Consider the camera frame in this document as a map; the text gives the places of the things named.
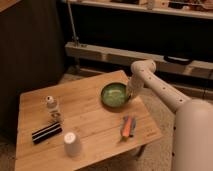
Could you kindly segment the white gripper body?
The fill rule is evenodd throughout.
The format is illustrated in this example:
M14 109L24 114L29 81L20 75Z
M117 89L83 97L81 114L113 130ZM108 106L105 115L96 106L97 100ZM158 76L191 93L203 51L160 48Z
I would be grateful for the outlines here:
M132 75L127 83L126 93L131 98L136 98L144 87L144 82L137 76Z

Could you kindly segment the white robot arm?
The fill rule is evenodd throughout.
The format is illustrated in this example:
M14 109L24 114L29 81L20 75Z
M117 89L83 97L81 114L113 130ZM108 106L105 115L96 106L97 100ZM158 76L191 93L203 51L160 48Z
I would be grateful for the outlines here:
M213 171L213 104L190 98L155 71L153 60L133 62L127 92L135 98L146 85L175 114L171 171Z

